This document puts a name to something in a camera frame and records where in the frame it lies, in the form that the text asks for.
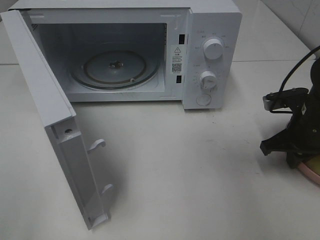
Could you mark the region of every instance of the microwave oven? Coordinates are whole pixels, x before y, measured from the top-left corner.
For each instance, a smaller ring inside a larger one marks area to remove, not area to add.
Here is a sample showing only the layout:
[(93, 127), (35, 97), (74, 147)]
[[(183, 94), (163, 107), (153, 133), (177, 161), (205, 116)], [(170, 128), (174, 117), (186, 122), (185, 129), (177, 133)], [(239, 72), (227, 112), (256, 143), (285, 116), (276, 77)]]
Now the microwave oven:
[(19, 0), (1, 17), (88, 229), (108, 219), (70, 102), (223, 104), (242, 19), (232, 0)]

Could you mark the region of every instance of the cable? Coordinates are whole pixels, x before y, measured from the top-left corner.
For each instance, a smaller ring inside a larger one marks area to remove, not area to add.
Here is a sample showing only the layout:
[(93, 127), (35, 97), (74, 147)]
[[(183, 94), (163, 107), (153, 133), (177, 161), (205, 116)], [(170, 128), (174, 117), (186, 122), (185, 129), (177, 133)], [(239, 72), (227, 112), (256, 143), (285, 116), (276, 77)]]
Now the cable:
[(281, 87), (278, 91), (278, 94), (273, 102), (273, 104), (270, 107), (270, 113), (272, 114), (293, 114), (292, 111), (274, 111), (274, 107), (277, 103), (277, 101), (280, 99), (280, 95), (283, 92), (286, 83), (288, 82), (289, 78), (294, 74), (294, 72), (315, 52), (320, 50), (320, 46), (317, 46), (316, 48), (314, 48), (313, 50), (311, 50), (307, 55), (304, 56), (304, 58), (302, 58), (293, 68), (292, 70), (288, 73), (288, 75), (285, 77), (285, 79), (283, 80)]

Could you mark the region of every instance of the power knob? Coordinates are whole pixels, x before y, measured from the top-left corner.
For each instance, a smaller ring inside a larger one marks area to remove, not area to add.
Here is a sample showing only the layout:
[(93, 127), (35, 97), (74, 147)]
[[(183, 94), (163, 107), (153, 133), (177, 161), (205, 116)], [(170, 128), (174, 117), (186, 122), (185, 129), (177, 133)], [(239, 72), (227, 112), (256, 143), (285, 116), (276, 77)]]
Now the power knob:
[(203, 52), (207, 59), (214, 60), (224, 53), (224, 43), (218, 38), (211, 38), (203, 45)]
[(217, 77), (212, 71), (204, 71), (199, 77), (200, 87), (211, 90), (217, 85)]

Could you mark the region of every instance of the warning label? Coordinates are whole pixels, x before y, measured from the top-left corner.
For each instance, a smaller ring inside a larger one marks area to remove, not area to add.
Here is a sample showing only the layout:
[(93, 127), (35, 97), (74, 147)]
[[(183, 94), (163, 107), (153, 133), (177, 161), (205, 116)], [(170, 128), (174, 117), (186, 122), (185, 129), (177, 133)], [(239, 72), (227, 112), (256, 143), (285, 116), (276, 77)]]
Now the warning label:
[(185, 46), (172, 45), (171, 46), (171, 72), (173, 74), (181, 75), (183, 72), (184, 58), (186, 55)]

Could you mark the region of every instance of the microwave door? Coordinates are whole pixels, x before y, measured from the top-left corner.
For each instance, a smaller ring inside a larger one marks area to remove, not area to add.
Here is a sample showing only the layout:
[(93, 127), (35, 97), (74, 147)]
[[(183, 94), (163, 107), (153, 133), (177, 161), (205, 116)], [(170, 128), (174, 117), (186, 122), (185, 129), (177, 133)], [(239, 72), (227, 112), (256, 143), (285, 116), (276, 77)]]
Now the microwave door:
[(113, 186), (108, 184), (98, 189), (88, 158), (91, 151), (105, 143), (100, 139), (88, 149), (85, 147), (76, 113), (30, 31), (30, 19), (22, 14), (12, 10), (1, 17), (43, 127), (84, 221), (91, 229), (108, 219), (109, 206), (103, 200), (111, 194)]

